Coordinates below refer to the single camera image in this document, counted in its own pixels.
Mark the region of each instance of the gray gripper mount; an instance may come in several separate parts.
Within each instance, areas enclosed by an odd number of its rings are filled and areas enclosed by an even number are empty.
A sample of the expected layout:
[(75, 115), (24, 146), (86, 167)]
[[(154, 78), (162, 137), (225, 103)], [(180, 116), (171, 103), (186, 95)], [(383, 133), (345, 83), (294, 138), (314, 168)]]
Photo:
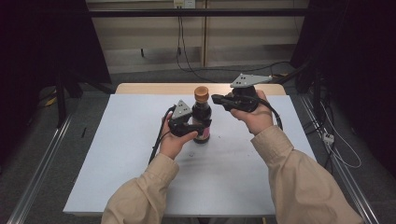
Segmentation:
[(172, 119), (178, 119), (183, 116), (191, 114), (191, 109), (182, 100), (178, 101), (177, 107), (173, 112)]
[(249, 86), (253, 86), (263, 82), (269, 82), (272, 80), (272, 77), (262, 77), (262, 76), (254, 76), (254, 75), (239, 75), (239, 77), (231, 84), (232, 88), (245, 88)]

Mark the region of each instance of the right hand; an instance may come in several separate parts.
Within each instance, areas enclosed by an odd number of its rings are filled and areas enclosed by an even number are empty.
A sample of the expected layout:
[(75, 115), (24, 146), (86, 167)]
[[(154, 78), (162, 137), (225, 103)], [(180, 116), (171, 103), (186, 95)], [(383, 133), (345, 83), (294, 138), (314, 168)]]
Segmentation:
[[(257, 90), (256, 92), (260, 98), (267, 101), (263, 91)], [(258, 133), (274, 125), (271, 110), (262, 104), (259, 104), (256, 110), (250, 113), (242, 110), (232, 109), (231, 114), (236, 119), (244, 121), (248, 130), (254, 135), (257, 135)]]

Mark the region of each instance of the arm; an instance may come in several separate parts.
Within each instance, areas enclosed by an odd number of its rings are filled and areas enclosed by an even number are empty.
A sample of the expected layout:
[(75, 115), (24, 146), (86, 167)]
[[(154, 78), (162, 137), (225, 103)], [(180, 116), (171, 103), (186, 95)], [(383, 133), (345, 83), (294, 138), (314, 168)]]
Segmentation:
[[(266, 100), (262, 91), (257, 93)], [(255, 135), (251, 142), (268, 166), (279, 224), (363, 222), (332, 176), (303, 152), (295, 150), (288, 137), (274, 126), (268, 108), (259, 105), (252, 113), (237, 110), (231, 113)]]
[(166, 192), (178, 172), (174, 159), (183, 145), (198, 132), (176, 137), (163, 125), (160, 153), (145, 173), (123, 184), (109, 199), (102, 223), (161, 223), (166, 207)]

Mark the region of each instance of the hand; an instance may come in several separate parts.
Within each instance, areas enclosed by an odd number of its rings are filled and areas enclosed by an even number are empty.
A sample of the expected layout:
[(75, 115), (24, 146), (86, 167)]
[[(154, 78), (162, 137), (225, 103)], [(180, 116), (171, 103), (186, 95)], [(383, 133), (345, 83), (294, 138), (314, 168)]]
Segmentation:
[[(263, 100), (267, 101), (263, 91), (256, 91), (257, 95)], [(245, 112), (242, 110), (232, 109), (231, 114), (239, 120), (246, 123), (248, 130), (257, 135), (266, 128), (273, 126), (272, 112), (266, 106), (259, 104), (253, 112)]]
[(194, 139), (198, 132), (187, 133), (181, 137), (177, 137), (173, 135), (169, 129), (168, 120), (172, 117), (172, 114), (168, 114), (165, 119), (165, 124), (163, 125), (163, 131), (161, 136), (163, 136), (163, 140), (160, 145), (160, 153), (174, 160), (178, 153), (183, 148), (183, 145), (190, 140)]

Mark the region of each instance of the glass bottle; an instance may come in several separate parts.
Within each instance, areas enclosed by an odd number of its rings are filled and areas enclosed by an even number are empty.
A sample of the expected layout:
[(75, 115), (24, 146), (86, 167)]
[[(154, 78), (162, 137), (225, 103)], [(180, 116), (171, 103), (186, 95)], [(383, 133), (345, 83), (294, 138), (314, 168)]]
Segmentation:
[(195, 104), (192, 107), (192, 123), (205, 125), (204, 133), (194, 138), (194, 142), (203, 144), (206, 143), (210, 137), (210, 117), (212, 115), (212, 109), (207, 103), (209, 89), (204, 86), (197, 87), (194, 91), (194, 97)]

